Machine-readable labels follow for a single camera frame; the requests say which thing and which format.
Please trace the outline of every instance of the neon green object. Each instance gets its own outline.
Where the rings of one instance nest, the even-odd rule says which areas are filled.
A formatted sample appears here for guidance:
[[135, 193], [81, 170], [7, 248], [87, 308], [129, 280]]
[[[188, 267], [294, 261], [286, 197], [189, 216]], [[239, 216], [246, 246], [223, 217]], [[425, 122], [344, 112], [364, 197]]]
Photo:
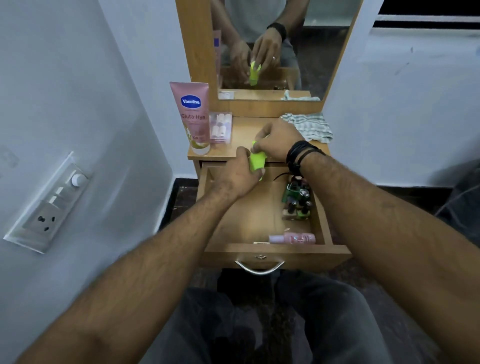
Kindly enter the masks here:
[[267, 159], [267, 154], [264, 152], [260, 153], [250, 153], [250, 171], [258, 170], [265, 167], [265, 160]]
[[255, 69], [255, 61], [250, 63], [250, 86], [256, 86], [258, 82], [258, 72], [262, 68], [262, 65], [259, 65], [257, 69]]

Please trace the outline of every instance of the hairy forearm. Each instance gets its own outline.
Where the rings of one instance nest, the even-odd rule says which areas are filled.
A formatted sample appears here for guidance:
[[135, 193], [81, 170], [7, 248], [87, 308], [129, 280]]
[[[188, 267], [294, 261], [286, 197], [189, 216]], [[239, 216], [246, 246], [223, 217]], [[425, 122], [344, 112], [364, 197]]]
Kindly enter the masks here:
[[280, 14], [276, 23], [282, 24], [287, 30], [287, 36], [297, 27], [307, 14], [310, 0], [288, 0], [285, 9]]
[[395, 300], [451, 355], [478, 358], [478, 248], [330, 157], [310, 153], [301, 171], [353, 255]]
[[225, 5], [220, 0], [210, 0], [212, 11], [213, 29], [220, 29], [222, 31], [223, 42], [227, 47], [232, 47], [240, 40], [240, 34], [228, 16]]
[[216, 225], [233, 204], [210, 190], [94, 282], [19, 363], [136, 363], [170, 317]]

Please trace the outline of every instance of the hand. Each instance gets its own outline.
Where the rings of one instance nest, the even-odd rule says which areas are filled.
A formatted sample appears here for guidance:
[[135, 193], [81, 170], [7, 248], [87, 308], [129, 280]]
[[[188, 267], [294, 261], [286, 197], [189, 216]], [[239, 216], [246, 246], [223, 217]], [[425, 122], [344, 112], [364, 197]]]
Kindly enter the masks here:
[[269, 157], [285, 162], [290, 148], [297, 141], [305, 139], [293, 124], [279, 118], [265, 125], [255, 140], [252, 153], [265, 152]]
[[255, 42], [252, 51], [252, 60], [255, 67], [262, 65], [260, 73], [268, 69], [270, 65], [280, 65], [280, 53], [282, 50], [282, 36], [275, 28], [268, 28]]
[[235, 200], [250, 192], [265, 173], [264, 168], [250, 172], [249, 154], [248, 149], [239, 146], [237, 157], [226, 163], [215, 182], [216, 188], [224, 188]]
[[250, 76], [250, 47], [244, 40], [239, 40], [230, 49], [230, 65], [243, 82], [248, 82]]

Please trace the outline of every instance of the white t-shirt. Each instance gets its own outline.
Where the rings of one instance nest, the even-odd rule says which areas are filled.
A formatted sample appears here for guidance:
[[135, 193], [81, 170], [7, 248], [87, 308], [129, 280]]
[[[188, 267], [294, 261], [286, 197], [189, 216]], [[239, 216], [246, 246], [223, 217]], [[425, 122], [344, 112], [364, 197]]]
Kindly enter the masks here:
[[232, 24], [247, 43], [254, 43], [285, 9], [287, 0], [225, 0]]

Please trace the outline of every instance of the vaseline logo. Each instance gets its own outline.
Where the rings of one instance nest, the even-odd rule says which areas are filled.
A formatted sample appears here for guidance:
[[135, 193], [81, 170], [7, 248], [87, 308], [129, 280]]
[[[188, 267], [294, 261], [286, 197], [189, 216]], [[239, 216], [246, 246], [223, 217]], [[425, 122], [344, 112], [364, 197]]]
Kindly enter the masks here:
[[185, 106], [186, 108], [189, 108], [189, 109], [197, 109], [202, 105], [202, 103], [200, 102], [200, 99], [194, 95], [182, 96], [181, 104], [182, 106]]

